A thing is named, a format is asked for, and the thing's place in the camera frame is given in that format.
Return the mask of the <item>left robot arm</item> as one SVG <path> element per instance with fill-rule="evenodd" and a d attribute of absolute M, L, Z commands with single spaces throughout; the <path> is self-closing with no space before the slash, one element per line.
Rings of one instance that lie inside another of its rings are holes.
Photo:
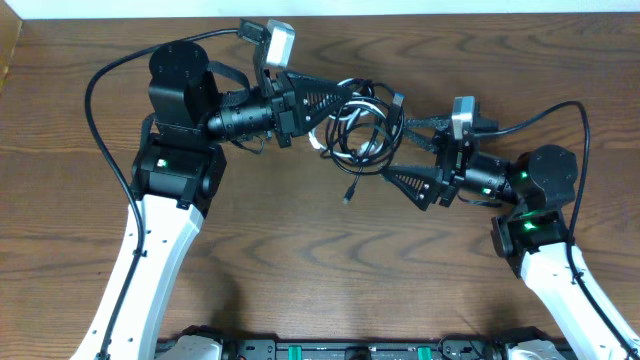
<path fill-rule="evenodd" d="M 150 359 L 173 286 L 220 186 L 223 144 L 271 133 L 282 147 L 350 99 L 335 82 L 284 71 L 252 86 L 192 41 L 148 50 L 144 120 L 123 243 L 79 359 Z"/>

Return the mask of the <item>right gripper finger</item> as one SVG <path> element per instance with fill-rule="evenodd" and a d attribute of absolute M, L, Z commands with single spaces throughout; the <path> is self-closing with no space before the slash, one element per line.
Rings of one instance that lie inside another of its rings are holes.
<path fill-rule="evenodd" d="M 448 115 L 435 115 L 421 119 L 406 119 L 403 135 L 405 138 L 427 152 L 438 153 L 443 144 L 443 136 L 447 133 L 451 120 Z M 431 129 L 434 134 L 427 137 L 416 132 L 416 129 Z"/>
<path fill-rule="evenodd" d="M 443 189 L 443 171 L 439 167 L 390 166 L 381 175 L 422 211 L 436 202 Z"/>

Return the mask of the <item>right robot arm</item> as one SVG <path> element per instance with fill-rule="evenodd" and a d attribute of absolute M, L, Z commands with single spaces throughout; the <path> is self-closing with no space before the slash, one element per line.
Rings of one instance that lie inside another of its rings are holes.
<path fill-rule="evenodd" d="M 383 177 L 419 209 L 449 206 L 459 191 L 508 204 L 492 218 L 496 254 L 552 314 L 579 359 L 636 359 L 639 337 L 589 271 L 562 209 L 578 201 L 574 153 L 544 145 L 509 161 L 479 149 L 495 122 L 454 125 L 443 116 L 411 120 L 405 136 L 436 156 L 434 166 L 390 166 Z"/>

